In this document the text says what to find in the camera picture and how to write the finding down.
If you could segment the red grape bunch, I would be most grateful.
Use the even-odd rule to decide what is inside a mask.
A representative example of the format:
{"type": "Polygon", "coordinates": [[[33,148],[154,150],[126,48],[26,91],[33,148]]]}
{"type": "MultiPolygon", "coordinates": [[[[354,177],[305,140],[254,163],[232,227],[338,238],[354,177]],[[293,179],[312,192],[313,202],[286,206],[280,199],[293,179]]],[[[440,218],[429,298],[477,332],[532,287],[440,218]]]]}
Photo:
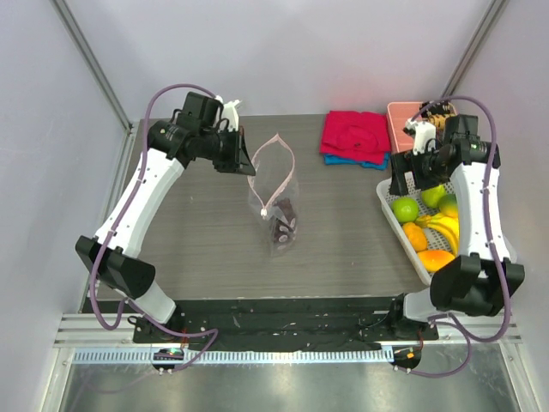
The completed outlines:
{"type": "Polygon", "coordinates": [[[274,215],[269,220],[273,253],[285,251],[293,244],[297,233],[297,223],[297,213],[288,197],[274,203],[274,215]]]}

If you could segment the yellow banana bunch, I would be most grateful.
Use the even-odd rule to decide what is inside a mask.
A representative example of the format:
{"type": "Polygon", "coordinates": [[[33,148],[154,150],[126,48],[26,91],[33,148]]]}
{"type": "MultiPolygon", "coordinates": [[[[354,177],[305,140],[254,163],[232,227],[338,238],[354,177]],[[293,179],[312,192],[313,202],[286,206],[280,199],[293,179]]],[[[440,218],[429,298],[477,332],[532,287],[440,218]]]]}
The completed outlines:
{"type": "Polygon", "coordinates": [[[451,252],[456,256],[459,251],[459,221],[445,214],[422,215],[415,223],[421,228],[430,228],[442,234],[450,246],[451,252]]]}

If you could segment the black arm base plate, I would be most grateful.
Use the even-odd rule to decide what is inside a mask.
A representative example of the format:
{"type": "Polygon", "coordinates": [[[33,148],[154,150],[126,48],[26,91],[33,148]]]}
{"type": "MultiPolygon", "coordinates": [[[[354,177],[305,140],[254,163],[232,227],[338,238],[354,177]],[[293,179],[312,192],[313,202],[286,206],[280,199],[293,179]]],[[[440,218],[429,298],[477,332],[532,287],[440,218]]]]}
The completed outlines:
{"type": "Polygon", "coordinates": [[[213,351],[348,352],[377,350],[384,341],[438,339],[437,329],[402,315],[401,297],[179,300],[171,336],[128,307],[135,343],[186,343],[202,349],[205,330],[216,329],[213,351]]]}

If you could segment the dark green lime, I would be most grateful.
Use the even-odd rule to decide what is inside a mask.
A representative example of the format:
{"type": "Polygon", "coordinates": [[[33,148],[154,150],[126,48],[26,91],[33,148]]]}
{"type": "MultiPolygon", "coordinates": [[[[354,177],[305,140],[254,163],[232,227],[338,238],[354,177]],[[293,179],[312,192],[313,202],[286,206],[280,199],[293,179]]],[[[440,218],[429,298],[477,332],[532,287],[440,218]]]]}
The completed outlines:
{"type": "Polygon", "coordinates": [[[449,193],[441,197],[438,201],[437,208],[441,214],[451,218],[457,218],[459,215],[458,204],[454,193],[449,193]]]}

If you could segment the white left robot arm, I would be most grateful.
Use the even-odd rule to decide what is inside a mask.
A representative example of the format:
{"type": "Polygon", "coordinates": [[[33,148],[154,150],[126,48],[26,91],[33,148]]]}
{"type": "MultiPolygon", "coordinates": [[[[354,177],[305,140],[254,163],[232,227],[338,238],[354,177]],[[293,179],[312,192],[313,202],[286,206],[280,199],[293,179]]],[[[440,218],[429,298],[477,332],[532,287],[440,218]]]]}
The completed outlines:
{"type": "Polygon", "coordinates": [[[81,236],[75,250],[89,271],[88,295],[98,312],[96,287],[103,284],[135,305],[153,323],[163,342],[174,342],[183,330],[182,314],[155,280],[156,270],[139,258],[145,235],[172,185],[196,159],[212,163],[219,173],[252,176],[244,129],[222,118],[154,123],[147,133],[146,153],[115,209],[93,237],[81,236]]]}

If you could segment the clear pink zip top bag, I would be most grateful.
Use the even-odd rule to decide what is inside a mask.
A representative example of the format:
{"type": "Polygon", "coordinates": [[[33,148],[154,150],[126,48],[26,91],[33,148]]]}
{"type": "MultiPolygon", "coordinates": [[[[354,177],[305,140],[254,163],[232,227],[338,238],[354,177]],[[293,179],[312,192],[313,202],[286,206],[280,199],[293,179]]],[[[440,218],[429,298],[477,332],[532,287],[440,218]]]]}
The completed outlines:
{"type": "Polygon", "coordinates": [[[293,150],[275,135],[252,156],[248,203],[272,257],[288,251],[297,237],[299,182],[293,150]]]}

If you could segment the green apple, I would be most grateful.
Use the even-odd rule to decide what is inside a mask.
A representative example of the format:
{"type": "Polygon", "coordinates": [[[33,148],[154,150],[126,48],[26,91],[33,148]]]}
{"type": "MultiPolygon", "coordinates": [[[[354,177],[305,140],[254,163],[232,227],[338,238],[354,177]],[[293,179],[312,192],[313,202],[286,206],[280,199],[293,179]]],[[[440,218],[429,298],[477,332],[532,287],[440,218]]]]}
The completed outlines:
{"type": "Polygon", "coordinates": [[[413,222],[419,217],[419,205],[411,197],[399,197],[392,204],[391,209],[400,224],[413,222]]]}

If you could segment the yellow green pear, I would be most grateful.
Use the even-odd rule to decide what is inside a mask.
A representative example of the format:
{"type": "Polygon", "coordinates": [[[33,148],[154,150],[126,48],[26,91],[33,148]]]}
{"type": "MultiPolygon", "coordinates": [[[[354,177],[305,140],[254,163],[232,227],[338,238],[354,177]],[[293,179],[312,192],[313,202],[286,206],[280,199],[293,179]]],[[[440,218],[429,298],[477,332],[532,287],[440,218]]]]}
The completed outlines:
{"type": "Polygon", "coordinates": [[[430,209],[437,209],[440,200],[447,194],[444,185],[438,185],[420,193],[422,203],[430,209]]]}

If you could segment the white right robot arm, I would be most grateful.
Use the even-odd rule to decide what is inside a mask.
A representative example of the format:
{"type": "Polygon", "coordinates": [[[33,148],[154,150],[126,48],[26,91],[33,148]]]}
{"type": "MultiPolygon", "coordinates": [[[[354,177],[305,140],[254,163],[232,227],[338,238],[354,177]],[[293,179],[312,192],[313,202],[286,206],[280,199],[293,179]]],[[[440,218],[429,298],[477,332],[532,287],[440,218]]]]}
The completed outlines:
{"type": "Polygon", "coordinates": [[[456,257],[437,270],[429,288],[405,294],[401,309],[391,313],[392,336],[405,339],[442,312],[494,317],[510,312],[510,297],[522,285],[525,269],[511,261],[498,207],[498,147],[458,139],[438,150],[391,156],[392,195],[408,193],[411,174],[418,189],[449,183],[456,195],[460,240],[456,257]]]}

